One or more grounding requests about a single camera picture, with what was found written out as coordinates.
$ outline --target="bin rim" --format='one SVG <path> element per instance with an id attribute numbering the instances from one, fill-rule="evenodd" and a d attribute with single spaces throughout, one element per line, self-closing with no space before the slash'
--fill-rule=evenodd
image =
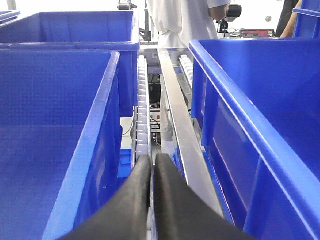
<path id="1" fill-rule="evenodd" d="M 111 59 L 115 59 L 120 57 L 120 52 L 114 51 L 114 50 L 107 50 L 107 49 L 77 49 L 77 48 L 67 48 L 67 49 L 61 49 L 61 48 L 1 48 L 0 47 L 0 53 L 1 52 L 8 52 L 8 53 L 105 53 L 110 54 L 110 61 Z"/>
<path id="2" fill-rule="evenodd" d="M 228 44 L 238 40 L 228 40 Z M 318 239 L 320 233 L 319 227 L 316 226 L 319 226 L 320 221 L 319 180 L 202 45 L 202 43 L 214 45 L 215 41 L 223 40 L 192 40 L 189 49 L 259 153 L 305 227 L 315 239 Z M 248 39 L 242 41 L 250 44 L 253 41 L 266 40 Z M 293 42 L 297 40 L 280 39 L 280 41 Z M 320 39 L 312 39 L 311 41 L 318 41 L 320 44 Z"/>
<path id="3" fill-rule="evenodd" d="M 17 10 L 0 11 L 0 24 L 2 24 L 4 21 L 9 21 L 12 18 L 16 18 L 20 14 L 20 11 Z"/>
<path id="4" fill-rule="evenodd" d="M 21 16 L 10 22 L 6 22 L 0 25 L 0 28 L 5 28 L 10 24 L 22 21 L 26 18 L 41 15 L 41 14 L 88 14 L 88 13 L 132 13 L 131 23 L 131 41 L 75 41 L 75 42 L 1 42 L 0 48 L 50 48 L 54 47 L 70 47 L 76 49 L 92 48 L 95 49 L 108 49 L 111 51 L 120 52 L 136 52 L 140 49 L 140 27 L 138 12 L 135 10 L 124 10 L 124 11 L 40 11 L 31 14 Z"/>
<path id="5" fill-rule="evenodd" d="M 294 8 L 292 10 L 294 13 L 302 14 L 302 15 L 308 15 L 311 17 L 317 17 L 320 18 L 320 12 L 319 11 L 314 11 L 314 10 L 309 10 L 309 9 L 303 9 L 303 8 Z"/>

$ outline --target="sleeve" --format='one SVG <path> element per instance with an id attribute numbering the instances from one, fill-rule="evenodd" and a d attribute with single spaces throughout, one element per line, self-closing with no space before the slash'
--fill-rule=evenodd
<path id="1" fill-rule="evenodd" d="M 230 4 L 231 0 L 207 0 L 208 2 L 208 7 L 211 8 L 216 8 L 220 7 L 226 4 Z"/>

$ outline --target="white lab coat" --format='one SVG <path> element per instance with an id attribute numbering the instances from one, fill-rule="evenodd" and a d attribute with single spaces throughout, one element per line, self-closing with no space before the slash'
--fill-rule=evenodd
<path id="1" fill-rule="evenodd" d="M 192 39 L 216 39 L 217 30 L 209 8 L 231 0 L 147 0 L 149 14 L 160 32 L 161 48 L 187 48 Z"/>

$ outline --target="aluminum rail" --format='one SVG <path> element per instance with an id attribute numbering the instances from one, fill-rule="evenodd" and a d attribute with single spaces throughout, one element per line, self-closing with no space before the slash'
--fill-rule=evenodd
<path id="1" fill-rule="evenodd" d="M 224 218 L 168 50 L 158 49 L 158 57 L 170 108 L 168 114 L 171 114 L 186 182 L 210 208 Z"/>

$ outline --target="hand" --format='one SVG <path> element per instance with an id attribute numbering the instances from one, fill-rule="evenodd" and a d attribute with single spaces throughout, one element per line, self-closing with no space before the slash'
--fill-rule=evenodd
<path id="1" fill-rule="evenodd" d="M 209 8 L 210 17 L 213 19 L 220 21 L 227 16 L 228 12 L 228 4 Z"/>
<path id="2" fill-rule="evenodd" d="M 302 5 L 302 0 L 299 0 L 298 3 L 296 4 L 296 8 L 301 8 Z M 296 26 L 296 21 L 297 21 L 297 16 L 298 14 L 296 12 L 293 12 L 288 24 L 286 25 L 282 35 L 280 38 L 291 38 L 294 35 L 295 31 L 295 26 Z"/>

